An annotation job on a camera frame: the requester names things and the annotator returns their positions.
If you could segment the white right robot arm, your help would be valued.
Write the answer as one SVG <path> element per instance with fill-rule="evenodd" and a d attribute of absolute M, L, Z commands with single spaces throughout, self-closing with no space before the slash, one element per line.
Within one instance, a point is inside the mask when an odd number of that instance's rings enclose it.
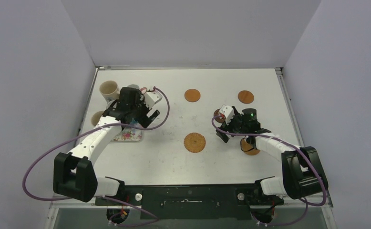
<path fill-rule="evenodd" d="M 303 200 L 321 193 L 327 198 L 328 181 L 315 148 L 294 145 L 261 127 L 254 108 L 238 112 L 235 107 L 224 105 L 212 118 L 216 119 L 222 122 L 215 127 L 216 134 L 225 143 L 230 137 L 240 136 L 252 151 L 265 152 L 281 164 L 280 176 L 256 181 L 258 188 L 254 189 L 253 198 L 257 203 L 265 204 L 272 196 Z"/>

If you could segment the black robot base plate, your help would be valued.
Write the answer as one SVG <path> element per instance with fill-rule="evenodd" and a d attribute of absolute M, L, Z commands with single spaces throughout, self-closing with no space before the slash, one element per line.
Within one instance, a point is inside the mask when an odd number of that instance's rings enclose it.
<path fill-rule="evenodd" d="M 121 201 L 141 206 L 159 219 L 234 218 L 250 220 L 256 213 L 270 216 L 274 207 L 284 204 L 284 200 L 278 196 L 262 194 L 260 187 L 253 183 L 127 185 L 112 200 L 98 197 L 95 204 L 118 207 Z"/>

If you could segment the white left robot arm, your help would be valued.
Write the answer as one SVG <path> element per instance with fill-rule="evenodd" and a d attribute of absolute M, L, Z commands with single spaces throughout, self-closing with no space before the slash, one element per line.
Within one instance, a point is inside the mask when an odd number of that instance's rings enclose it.
<path fill-rule="evenodd" d="M 59 153 L 53 164 L 53 191 L 56 194 L 89 202 L 93 197 L 107 196 L 114 205 L 125 201 L 124 185 L 111 177 L 98 177 L 93 168 L 109 143 L 123 130 L 151 130 L 150 124 L 160 115 L 152 111 L 166 95 L 154 87 L 142 92 L 124 87 L 119 98 L 104 110 L 95 127 L 79 136 L 81 142 L 67 153 Z"/>

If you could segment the pink mug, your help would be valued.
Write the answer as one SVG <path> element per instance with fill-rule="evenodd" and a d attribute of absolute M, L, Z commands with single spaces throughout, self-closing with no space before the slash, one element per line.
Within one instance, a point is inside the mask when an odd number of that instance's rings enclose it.
<path fill-rule="evenodd" d="M 146 92 L 148 90 L 147 87 L 140 87 L 140 86 L 138 86 L 136 84 L 130 84 L 130 85 L 128 85 L 128 87 L 129 88 L 137 89 L 137 90 L 141 91 L 142 93 L 144 93 L 144 92 Z"/>

